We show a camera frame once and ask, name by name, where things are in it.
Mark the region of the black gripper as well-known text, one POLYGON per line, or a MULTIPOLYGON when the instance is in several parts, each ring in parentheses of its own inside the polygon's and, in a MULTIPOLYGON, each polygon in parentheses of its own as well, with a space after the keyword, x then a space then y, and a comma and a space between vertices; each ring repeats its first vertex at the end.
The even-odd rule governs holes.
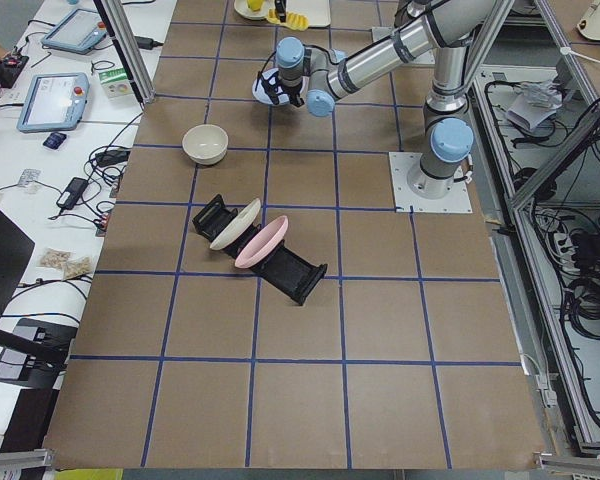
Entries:
POLYGON ((286 0, 275 0, 274 9, 277 15, 286 14, 286 0))
POLYGON ((280 77, 279 77, 279 82, 280 82, 283 92, 287 93, 289 95, 290 103, 288 105, 293 105, 293 106, 303 106, 304 105, 302 93, 306 86, 305 78, 302 78, 301 82, 296 86, 285 85, 283 83, 283 81, 280 79, 280 77))

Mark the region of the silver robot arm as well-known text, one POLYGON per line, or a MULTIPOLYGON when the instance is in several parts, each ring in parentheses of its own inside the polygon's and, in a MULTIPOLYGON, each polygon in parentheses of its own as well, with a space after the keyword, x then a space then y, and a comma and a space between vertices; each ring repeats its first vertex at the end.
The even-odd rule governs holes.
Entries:
POLYGON ((511 7, 491 0, 402 1, 393 30, 350 56, 295 37, 281 40, 273 54, 277 72, 258 74, 256 83, 273 105, 287 96, 290 104, 326 117, 337 101, 433 51, 434 77, 424 103, 427 147, 407 183, 422 198, 441 199, 474 142, 464 119, 467 91, 511 7))

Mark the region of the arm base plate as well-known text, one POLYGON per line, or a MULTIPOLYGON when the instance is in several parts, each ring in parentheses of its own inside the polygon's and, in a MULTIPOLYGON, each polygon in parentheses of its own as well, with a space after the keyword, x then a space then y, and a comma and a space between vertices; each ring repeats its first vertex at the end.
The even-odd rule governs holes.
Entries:
POLYGON ((389 152, 395 210, 404 213, 471 214, 471 170, 459 164, 454 175, 437 180, 421 170, 420 152, 389 152))

